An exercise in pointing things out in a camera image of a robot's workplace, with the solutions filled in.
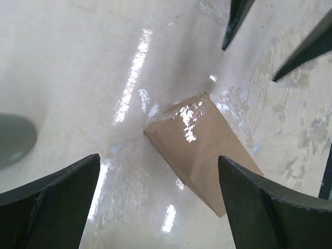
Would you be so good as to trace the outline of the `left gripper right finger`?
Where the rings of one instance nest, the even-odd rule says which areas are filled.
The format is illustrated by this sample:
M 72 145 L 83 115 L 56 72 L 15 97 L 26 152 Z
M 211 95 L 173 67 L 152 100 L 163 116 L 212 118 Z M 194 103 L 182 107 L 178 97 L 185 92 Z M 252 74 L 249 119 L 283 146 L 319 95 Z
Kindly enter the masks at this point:
M 289 189 L 226 156 L 219 184 L 236 248 L 331 248 L 331 201 Z

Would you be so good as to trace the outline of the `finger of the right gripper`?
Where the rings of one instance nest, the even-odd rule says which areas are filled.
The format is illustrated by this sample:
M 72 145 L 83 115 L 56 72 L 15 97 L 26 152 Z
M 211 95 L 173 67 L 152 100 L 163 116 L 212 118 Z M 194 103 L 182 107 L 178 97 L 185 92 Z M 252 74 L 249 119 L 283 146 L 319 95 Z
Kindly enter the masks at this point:
M 306 62 L 331 51 L 331 9 L 275 73 L 277 82 Z
M 231 0 L 229 21 L 221 46 L 223 51 L 226 51 L 233 41 L 254 2 L 255 0 Z

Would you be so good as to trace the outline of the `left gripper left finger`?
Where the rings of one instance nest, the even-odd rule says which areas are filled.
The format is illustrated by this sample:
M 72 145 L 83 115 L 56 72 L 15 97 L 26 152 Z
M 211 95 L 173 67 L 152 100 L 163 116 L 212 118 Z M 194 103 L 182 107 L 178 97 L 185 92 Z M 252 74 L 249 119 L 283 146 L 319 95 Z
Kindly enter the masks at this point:
M 99 154 L 1 194 L 1 248 L 79 248 Z

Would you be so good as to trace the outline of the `brown cardboard express box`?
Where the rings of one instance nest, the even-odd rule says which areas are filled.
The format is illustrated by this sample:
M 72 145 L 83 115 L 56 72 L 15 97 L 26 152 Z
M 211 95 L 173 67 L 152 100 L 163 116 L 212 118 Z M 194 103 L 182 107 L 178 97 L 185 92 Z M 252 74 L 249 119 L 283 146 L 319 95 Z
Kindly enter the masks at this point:
M 218 157 L 262 173 L 206 92 L 174 104 L 144 134 L 181 182 L 218 217 L 226 212 Z

